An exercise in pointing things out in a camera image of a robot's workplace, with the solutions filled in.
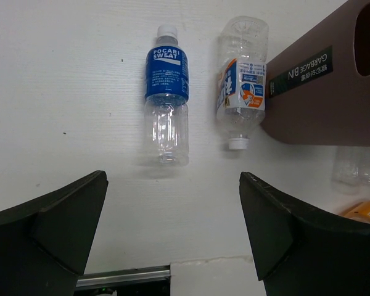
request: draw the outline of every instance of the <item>bottle label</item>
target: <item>bottle label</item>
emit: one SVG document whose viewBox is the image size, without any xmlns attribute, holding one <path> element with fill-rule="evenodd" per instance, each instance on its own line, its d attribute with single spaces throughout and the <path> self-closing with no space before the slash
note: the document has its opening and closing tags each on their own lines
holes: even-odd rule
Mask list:
<svg viewBox="0 0 370 296">
<path fill-rule="evenodd" d="M 218 76 L 216 109 L 252 108 L 265 110 L 266 64 L 233 59 Z"/>
<path fill-rule="evenodd" d="M 187 58 L 180 48 L 159 46 L 148 53 L 146 98 L 154 94 L 177 94 L 189 98 Z"/>
</svg>

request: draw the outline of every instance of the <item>white wave logo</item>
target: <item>white wave logo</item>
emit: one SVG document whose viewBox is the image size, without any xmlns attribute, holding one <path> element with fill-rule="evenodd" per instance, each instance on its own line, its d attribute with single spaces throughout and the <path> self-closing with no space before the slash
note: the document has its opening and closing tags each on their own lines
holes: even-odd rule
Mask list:
<svg viewBox="0 0 370 296">
<path fill-rule="evenodd" d="M 161 61 L 163 61 L 163 62 L 171 63 L 171 64 L 178 65 L 178 66 L 180 66 L 180 65 L 181 65 L 181 61 L 180 61 L 180 60 L 165 59 L 164 57 L 159 57 L 159 58 L 158 58 L 158 59 L 156 59 L 156 60 L 161 60 Z"/>
</svg>

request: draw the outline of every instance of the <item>bottle neck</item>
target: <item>bottle neck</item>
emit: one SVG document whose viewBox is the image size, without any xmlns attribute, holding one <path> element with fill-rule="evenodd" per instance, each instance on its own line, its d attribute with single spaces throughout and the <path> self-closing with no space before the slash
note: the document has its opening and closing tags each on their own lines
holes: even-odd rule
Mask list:
<svg viewBox="0 0 370 296">
<path fill-rule="evenodd" d="M 171 36 L 161 36 L 156 40 L 156 45 L 161 45 L 161 44 L 169 44 L 169 45 L 177 46 L 178 40 Z"/>
</svg>

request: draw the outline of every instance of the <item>oval handle cutout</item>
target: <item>oval handle cutout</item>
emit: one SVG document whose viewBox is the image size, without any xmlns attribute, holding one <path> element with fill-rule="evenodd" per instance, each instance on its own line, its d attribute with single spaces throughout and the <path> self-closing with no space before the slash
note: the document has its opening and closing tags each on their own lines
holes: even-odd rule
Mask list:
<svg viewBox="0 0 370 296">
<path fill-rule="evenodd" d="M 370 75 L 370 3 L 358 15 L 355 27 L 355 64 L 362 76 Z"/>
</svg>

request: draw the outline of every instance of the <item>clear plastic bottle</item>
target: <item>clear plastic bottle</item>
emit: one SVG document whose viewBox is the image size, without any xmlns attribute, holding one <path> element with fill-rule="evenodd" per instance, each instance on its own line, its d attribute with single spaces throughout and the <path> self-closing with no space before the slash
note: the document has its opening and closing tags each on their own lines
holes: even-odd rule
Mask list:
<svg viewBox="0 0 370 296">
<path fill-rule="evenodd" d="M 246 150 L 249 134 L 265 117 L 268 25 L 257 18 L 236 17 L 219 41 L 216 117 L 229 149 Z"/>
<path fill-rule="evenodd" d="M 177 29 L 162 25 L 146 60 L 144 151 L 149 165 L 189 162 L 188 83 L 187 57 L 178 46 Z"/>
</svg>

